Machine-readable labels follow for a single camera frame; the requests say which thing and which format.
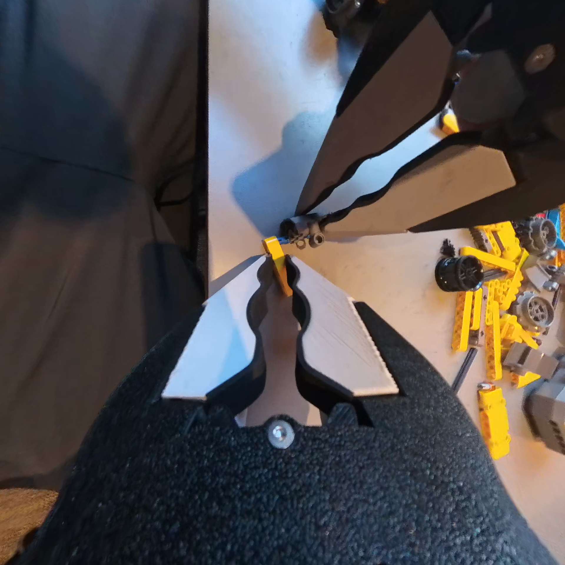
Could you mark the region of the grey toy plate with blue pins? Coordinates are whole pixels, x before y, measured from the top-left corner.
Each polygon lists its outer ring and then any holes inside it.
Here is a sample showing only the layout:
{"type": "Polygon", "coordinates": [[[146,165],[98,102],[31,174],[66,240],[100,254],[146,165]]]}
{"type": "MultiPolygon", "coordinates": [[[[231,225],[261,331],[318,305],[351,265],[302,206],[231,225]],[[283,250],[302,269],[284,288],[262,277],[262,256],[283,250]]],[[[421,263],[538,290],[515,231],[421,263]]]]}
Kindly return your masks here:
{"type": "Polygon", "coordinates": [[[298,250],[317,248],[325,243],[320,227],[321,216],[309,214],[283,220],[279,227],[278,241],[282,245],[295,245],[298,250]]]}

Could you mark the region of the grey toy hub block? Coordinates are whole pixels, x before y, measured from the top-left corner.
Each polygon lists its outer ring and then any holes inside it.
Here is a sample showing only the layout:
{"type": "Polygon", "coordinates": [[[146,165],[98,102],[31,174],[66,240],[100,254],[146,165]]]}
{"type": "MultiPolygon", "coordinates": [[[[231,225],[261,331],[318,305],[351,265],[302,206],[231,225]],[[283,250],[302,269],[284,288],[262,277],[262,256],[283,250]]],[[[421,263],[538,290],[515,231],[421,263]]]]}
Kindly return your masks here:
{"type": "Polygon", "coordinates": [[[523,408],[534,437],[564,455],[564,383],[539,381],[527,392],[523,408]]]}

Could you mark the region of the long yellow holed toy block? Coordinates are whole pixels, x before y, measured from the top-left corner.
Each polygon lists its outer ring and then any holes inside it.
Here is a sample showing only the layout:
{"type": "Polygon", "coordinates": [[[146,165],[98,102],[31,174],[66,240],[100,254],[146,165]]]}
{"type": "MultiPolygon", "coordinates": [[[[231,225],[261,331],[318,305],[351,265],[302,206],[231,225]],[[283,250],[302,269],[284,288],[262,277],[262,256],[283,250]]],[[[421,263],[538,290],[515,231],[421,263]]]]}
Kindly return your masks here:
{"type": "Polygon", "coordinates": [[[481,434],[491,457],[498,460],[508,455],[511,436],[502,389],[491,383],[479,383],[477,406],[481,434]]]}

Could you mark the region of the grey toy panel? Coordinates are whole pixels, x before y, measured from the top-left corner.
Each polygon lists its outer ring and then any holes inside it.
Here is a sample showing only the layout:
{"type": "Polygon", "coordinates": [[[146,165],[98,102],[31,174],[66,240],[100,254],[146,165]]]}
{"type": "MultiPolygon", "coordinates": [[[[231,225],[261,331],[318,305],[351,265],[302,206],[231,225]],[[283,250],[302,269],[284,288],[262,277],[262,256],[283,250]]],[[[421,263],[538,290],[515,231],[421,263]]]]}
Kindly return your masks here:
{"type": "Polygon", "coordinates": [[[550,379],[559,367],[559,360],[539,349],[533,349],[526,343],[513,343],[502,361],[502,366],[520,377],[533,373],[540,378],[550,379]]]}

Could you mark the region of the grey toy wheel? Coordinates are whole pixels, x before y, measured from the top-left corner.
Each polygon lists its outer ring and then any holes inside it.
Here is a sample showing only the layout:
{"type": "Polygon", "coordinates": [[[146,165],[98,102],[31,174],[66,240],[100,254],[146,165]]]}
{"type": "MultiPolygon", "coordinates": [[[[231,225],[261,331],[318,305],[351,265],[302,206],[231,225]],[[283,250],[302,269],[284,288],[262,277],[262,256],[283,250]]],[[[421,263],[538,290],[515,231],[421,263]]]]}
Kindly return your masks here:
{"type": "Polygon", "coordinates": [[[524,292],[517,296],[510,306],[510,311],[516,316],[521,327],[531,332],[544,332],[551,327],[555,319],[551,302],[533,292],[524,292]]]}
{"type": "Polygon", "coordinates": [[[515,232],[520,246],[530,255],[542,256],[555,248],[555,225],[545,217],[535,216],[523,220],[517,223],[515,232]]]}

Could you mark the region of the pile of yellow toy beams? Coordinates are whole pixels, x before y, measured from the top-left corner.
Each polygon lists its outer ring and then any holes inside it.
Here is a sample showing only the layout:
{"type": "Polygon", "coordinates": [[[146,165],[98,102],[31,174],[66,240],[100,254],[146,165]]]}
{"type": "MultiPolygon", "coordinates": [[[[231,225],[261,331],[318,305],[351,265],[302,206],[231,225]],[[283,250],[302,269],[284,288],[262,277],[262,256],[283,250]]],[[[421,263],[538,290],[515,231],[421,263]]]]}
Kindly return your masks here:
{"type": "Polygon", "coordinates": [[[484,271],[483,285],[477,291],[455,292],[451,348],[465,353],[471,347],[483,349],[488,380],[498,381],[507,373],[515,387],[523,388],[540,377],[533,373],[520,377],[503,368],[502,361],[513,343],[526,343],[541,351],[543,337],[556,326],[557,303],[564,291],[564,251],[554,248],[542,256],[530,255],[520,246],[517,223],[471,228],[473,245],[463,246],[459,252],[445,240],[442,258],[473,255],[484,271]],[[536,293],[554,307],[554,322],[542,333],[523,329],[510,311],[514,300],[524,292],[536,293]]]}

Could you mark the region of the black toy axle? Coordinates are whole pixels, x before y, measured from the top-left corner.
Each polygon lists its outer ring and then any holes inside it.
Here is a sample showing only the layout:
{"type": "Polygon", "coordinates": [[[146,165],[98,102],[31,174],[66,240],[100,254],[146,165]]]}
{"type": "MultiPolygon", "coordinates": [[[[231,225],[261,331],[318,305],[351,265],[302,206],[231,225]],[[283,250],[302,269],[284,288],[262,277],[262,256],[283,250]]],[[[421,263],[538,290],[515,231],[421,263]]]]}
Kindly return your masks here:
{"type": "Polygon", "coordinates": [[[456,377],[451,385],[454,393],[458,393],[461,389],[464,380],[466,379],[472,364],[474,363],[477,356],[477,348],[471,347],[467,352],[464,360],[456,373],[456,377]]]}

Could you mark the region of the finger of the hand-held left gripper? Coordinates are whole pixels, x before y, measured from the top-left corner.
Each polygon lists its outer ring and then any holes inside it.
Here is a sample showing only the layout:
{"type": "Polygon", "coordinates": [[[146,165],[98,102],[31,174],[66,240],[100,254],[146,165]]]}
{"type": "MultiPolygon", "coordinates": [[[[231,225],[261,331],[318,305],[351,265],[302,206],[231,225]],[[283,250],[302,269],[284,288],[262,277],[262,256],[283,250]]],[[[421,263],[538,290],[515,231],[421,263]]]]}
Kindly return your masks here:
{"type": "Polygon", "coordinates": [[[499,149],[481,143],[480,132],[444,137],[421,154],[393,149],[361,165],[365,192],[320,220],[329,241],[405,233],[516,185],[499,149]]]}
{"type": "Polygon", "coordinates": [[[367,159],[406,138],[445,102],[454,56],[442,11],[382,11],[345,85],[300,194],[312,211],[367,159]]]}

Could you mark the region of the short yellow toy beam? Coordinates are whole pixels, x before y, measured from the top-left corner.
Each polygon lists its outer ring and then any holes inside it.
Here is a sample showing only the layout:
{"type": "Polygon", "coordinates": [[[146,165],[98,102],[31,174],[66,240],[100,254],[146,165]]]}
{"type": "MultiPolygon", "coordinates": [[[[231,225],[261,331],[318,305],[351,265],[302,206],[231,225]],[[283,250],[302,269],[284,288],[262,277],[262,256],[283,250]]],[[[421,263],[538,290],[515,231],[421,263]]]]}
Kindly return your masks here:
{"type": "Polygon", "coordinates": [[[276,236],[262,240],[265,253],[270,255],[273,262],[273,271],[279,288],[285,297],[291,297],[293,290],[288,284],[286,272],[286,256],[282,249],[282,243],[276,236]]]}

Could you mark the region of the black spoked toy wheel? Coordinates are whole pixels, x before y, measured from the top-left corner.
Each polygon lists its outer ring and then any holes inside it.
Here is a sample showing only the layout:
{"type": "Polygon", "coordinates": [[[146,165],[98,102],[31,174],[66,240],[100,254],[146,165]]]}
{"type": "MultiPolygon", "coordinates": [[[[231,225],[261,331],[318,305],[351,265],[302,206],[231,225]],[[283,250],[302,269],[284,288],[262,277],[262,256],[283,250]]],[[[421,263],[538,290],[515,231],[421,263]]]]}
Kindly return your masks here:
{"type": "Polygon", "coordinates": [[[444,292],[475,292],[484,281],[483,265],[473,255],[440,259],[434,275],[438,287],[444,292]]]}

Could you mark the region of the grey desk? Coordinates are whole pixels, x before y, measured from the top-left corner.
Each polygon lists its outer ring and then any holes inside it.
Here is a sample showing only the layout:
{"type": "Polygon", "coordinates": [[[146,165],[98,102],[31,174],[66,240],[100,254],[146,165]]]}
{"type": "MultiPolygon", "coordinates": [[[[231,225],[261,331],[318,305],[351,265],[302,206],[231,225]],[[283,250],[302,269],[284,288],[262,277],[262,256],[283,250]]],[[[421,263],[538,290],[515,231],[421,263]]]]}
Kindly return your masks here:
{"type": "MultiPolygon", "coordinates": [[[[357,51],[336,43],[321,1],[210,1],[208,49],[208,272],[210,294],[264,251],[290,217],[319,151],[357,51]]],[[[433,118],[391,150],[361,166],[316,211],[348,206],[382,187],[410,158],[439,141],[433,118]]],[[[286,253],[364,301],[425,356],[451,384],[465,354],[451,349],[455,296],[434,279],[448,238],[459,249],[467,229],[326,242],[286,253]]],[[[263,395],[248,408],[247,426],[283,413],[320,424],[320,412],[295,385],[298,325],[277,285],[260,331],[268,364],[263,395]]],[[[526,389],[503,389],[510,453],[495,461],[519,511],[555,559],[564,564],[564,456],[536,441],[526,423],[526,389]]]]}

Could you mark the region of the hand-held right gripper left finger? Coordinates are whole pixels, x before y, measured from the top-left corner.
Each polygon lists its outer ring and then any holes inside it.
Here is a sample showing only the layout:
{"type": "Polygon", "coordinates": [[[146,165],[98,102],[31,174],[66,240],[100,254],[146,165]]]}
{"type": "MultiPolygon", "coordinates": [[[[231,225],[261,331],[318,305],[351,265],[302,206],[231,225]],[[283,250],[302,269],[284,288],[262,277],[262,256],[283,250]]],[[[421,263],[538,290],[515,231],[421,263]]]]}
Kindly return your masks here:
{"type": "Polygon", "coordinates": [[[203,305],[162,398],[208,406],[250,406],[263,393],[265,352],[260,325],[267,314],[270,256],[258,256],[203,305]]]}

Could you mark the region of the yellow toy vehicle model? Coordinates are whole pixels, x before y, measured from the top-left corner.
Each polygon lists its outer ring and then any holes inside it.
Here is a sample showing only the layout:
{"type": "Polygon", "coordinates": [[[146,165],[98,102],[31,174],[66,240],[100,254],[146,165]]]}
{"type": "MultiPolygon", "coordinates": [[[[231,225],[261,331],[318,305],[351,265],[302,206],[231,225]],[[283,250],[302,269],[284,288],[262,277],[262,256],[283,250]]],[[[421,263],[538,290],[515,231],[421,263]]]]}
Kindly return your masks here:
{"type": "Polygon", "coordinates": [[[365,40],[387,1],[325,1],[323,19],[335,38],[365,40]]]}

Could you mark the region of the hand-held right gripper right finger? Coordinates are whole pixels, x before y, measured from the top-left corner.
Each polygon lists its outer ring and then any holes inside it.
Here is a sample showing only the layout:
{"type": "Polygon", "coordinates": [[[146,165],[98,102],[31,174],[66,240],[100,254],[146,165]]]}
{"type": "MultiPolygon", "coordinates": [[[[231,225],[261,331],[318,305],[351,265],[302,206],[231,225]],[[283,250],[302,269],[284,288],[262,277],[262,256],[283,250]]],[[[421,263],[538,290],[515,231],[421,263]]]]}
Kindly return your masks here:
{"type": "Polygon", "coordinates": [[[397,395],[399,387],[358,311],[362,304],[297,257],[287,257],[287,275],[300,326],[300,394],[314,406],[397,395]]]}

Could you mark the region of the blue curved toy panel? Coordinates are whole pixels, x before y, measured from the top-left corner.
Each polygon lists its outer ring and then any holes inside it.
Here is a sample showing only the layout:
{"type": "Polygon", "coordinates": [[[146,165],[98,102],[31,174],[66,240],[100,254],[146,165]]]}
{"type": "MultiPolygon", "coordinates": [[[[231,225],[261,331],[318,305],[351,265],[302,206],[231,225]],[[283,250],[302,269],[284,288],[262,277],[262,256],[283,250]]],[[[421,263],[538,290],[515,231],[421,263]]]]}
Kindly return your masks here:
{"type": "Polygon", "coordinates": [[[555,227],[555,249],[564,251],[564,205],[561,205],[559,208],[547,210],[546,218],[550,220],[555,227]]]}

